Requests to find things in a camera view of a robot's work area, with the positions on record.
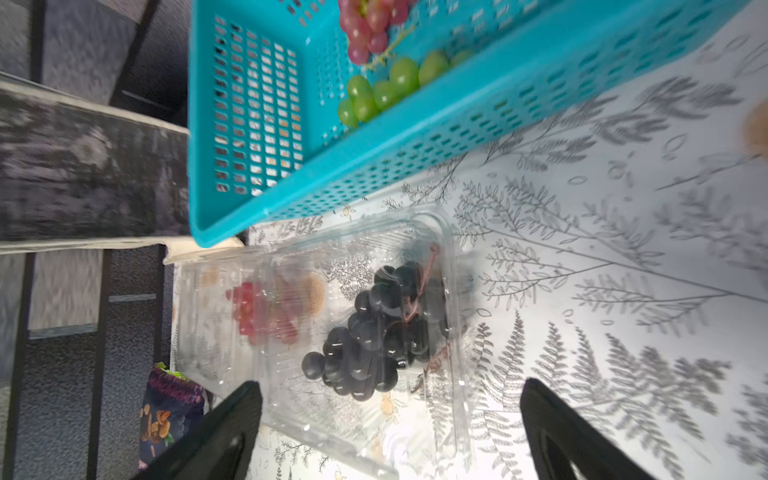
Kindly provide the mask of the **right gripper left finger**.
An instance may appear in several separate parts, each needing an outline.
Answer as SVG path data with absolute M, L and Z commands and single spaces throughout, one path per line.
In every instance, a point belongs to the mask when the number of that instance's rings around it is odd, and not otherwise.
M 260 385 L 246 381 L 189 434 L 135 475 L 151 479 L 236 479 L 247 476 L 263 407 Z

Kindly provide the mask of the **clear clamshell container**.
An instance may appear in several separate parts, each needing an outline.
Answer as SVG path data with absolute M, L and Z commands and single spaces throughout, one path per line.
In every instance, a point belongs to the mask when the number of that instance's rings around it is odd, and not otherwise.
M 459 251 L 438 208 L 383 212 L 274 250 L 264 420 L 381 479 L 471 469 Z
M 306 260 L 241 249 L 180 265 L 174 362 L 224 397 L 299 370 L 321 327 L 329 292 Z

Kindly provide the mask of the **black grape bunch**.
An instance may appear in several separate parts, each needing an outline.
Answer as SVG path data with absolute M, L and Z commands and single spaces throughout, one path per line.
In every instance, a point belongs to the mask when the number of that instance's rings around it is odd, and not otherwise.
M 358 293 L 346 322 L 333 327 L 319 351 L 301 360 L 301 373 L 357 402 L 389 393 L 400 373 L 428 365 L 450 339 L 449 304 L 438 244 L 426 259 L 379 268 L 372 286 Z

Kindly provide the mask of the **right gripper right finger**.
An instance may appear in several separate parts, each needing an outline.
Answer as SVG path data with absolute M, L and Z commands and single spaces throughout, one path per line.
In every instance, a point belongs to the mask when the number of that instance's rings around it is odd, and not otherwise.
M 520 411 L 540 479 L 652 479 L 541 381 L 525 381 Z

